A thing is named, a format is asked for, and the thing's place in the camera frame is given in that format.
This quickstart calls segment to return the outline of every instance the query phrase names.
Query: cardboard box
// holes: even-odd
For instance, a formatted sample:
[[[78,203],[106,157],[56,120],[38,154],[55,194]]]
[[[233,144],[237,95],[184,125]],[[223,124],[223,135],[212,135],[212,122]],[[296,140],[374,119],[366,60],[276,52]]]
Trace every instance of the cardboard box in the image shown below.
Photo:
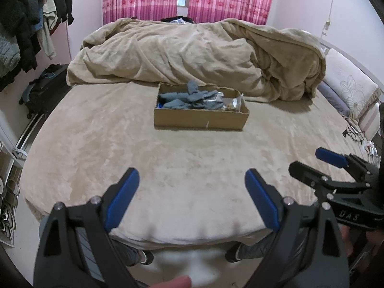
[[[218,90],[224,93],[224,97],[228,98],[236,98],[241,95],[240,92],[235,89],[216,87],[213,85],[199,86],[199,90]],[[186,84],[159,84],[159,94],[187,91]],[[240,112],[205,109],[165,109],[158,108],[158,104],[159,97],[157,98],[154,112],[155,127],[241,131],[249,116],[249,110],[245,106],[244,100],[242,100]]]

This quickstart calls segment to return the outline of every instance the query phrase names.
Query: shoe rack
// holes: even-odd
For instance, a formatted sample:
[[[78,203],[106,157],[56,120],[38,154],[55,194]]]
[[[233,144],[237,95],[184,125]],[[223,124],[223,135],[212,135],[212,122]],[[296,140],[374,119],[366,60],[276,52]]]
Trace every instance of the shoe rack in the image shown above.
[[[3,189],[0,187],[0,242],[10,247],[14,247],[17,227],[15,212],[20,195],[18,184],[21,173],[22,167],[15,156],[0,142],[0,178],[4,184]]]

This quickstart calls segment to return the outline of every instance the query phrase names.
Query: embroidered flower on pillow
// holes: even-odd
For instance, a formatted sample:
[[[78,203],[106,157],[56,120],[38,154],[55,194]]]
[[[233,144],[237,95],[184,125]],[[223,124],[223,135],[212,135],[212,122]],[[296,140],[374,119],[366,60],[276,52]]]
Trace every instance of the embroidered flower on pillow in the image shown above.
[[[362,85],[356,84],[355,79],[352,76],[348,76],[346,81],[340,82],[340,86],[341,98],[351,110],[351,117],[357,119],[365,105]]]

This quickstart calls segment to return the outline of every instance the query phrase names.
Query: blue gripper pad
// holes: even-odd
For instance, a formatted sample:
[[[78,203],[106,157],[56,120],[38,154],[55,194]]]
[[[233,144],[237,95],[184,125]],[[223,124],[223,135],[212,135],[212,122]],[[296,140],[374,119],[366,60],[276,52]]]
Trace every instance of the blue gripper pad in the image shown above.
[[[331,150],[319,147],[314,154],[317,159],[334,165],[337,168],[345,168],[348,166],[348,161],[345,156],[337,154]]]
[[[279,211],[282,197],[274,186],[268,185],[255,169],[245,173],[245,187],[267,228],[277,233],[280,229]]]
[[[117,184],[111,185],[102,197],[104,228],[109,233],[119,226],[129,203],[139,187],[139,172],[129,168]]]

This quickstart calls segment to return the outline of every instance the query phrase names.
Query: beige blanket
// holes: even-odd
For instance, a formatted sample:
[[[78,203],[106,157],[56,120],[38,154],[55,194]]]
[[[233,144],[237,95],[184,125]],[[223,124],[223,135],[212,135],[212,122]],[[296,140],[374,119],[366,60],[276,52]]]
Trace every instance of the beige blanket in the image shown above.
[[[157,87],[133,82],[78,85],[44,123],[29,151],[20,186],[40,211],[101,195],[128,167],[140,187],[113,235],[154,249],[260,239],[264,223],[244,186],[255,167],[283,195],[300,203],[313,191],[292,179],[300,160],[337,180],[348,174],[317,160],[322,146],[363,156],[342,132],[345,120],[318,92],[312,100],[247,102],[242,132],[156,130]]]
[[[314,97],[324,75],[320,44],[302,30],[237,19],[178,25],[124,18],[84,40],[68,68],[68,83],[194,79],[270,102],[299,100],[304,92]]]

